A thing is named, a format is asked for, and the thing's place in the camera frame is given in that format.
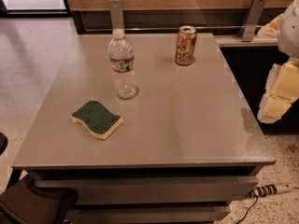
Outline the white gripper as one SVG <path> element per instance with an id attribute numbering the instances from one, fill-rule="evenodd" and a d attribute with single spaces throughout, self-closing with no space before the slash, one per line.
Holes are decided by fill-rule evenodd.
<path id="1" fill-rule="evenodd" d="M 299 0 L 263 26 L 258 37 L 278 38 L 278 49 L 290 57 L 299 57 Z M 299 99 L 299 59 L 290 59 L 283 65 L 274 64 L 269 71 L 265 94 L 259 105 L 257 119 L 272 124 L 280 120 Z"/>

